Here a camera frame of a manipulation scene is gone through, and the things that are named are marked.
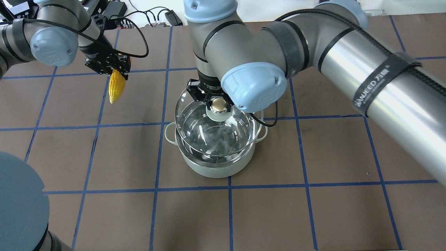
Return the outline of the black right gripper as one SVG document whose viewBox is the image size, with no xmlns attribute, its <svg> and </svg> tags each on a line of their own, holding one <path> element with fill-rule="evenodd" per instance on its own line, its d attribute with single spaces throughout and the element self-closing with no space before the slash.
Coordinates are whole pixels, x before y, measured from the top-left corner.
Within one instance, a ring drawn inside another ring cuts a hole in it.
<svg viewBox="0 0 446 251">
<path fill-rule="evenodd" d="M 207 108 L 210 108 L 212 100 L 215 98 L 222 98 L 226 102 L 227 109 L 231 109 L 234 105 L 229 95 L 221 89 L 221 86 L 210 86 L 200 79 L 190 78 L 186 91 L 195 102 L 205 103 Z"/>
</svg>

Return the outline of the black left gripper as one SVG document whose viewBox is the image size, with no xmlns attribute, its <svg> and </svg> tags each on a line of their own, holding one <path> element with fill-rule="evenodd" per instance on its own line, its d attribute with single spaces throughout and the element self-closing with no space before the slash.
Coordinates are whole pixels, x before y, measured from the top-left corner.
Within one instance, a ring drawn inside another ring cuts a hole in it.
<svg viewBox="0 0 446 251">
<path fill-rule="evenodd" d="M 126 81 L 129 79 L 131 69 L 131 57 L 122 54 L 108 53 L 100 55 L 86 54 L 85 66 L 98 74 L 112 75 L 119 73 Z"/>
</svg>

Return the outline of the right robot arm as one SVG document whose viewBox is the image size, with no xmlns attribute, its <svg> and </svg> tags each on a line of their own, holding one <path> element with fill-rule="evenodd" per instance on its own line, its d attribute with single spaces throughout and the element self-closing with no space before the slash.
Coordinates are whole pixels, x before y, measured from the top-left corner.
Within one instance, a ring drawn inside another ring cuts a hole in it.
<svg viewBox="0 0 446 251">
<path fill-rule="evenodd" d="M 445 84 L 371 36 L 358 2 L 292 11 L 258 33 L 241 21 L 236 0 L 183 4 L 205 97 L 258 112 L 284 94 L 287 79 L 315 67 L 445 185 Z"/>
</svg>

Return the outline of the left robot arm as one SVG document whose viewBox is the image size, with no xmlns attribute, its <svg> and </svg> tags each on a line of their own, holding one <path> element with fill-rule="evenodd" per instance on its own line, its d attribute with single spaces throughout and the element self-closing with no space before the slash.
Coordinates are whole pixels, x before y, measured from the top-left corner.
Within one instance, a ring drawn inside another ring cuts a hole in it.
<svg viewBox="0 0 446 251">
<path fill-rule="evenodd" d="M 125 80 L 130 57 L 113 46 L 78 0 L 35 0 L 35 19 L 16 18 L 1 24 L 1 76 L 14 65 L 39 61 L 53 67 L 70 65 L 78 51 L 98 74 L 120 74 Z"/>
</svg>

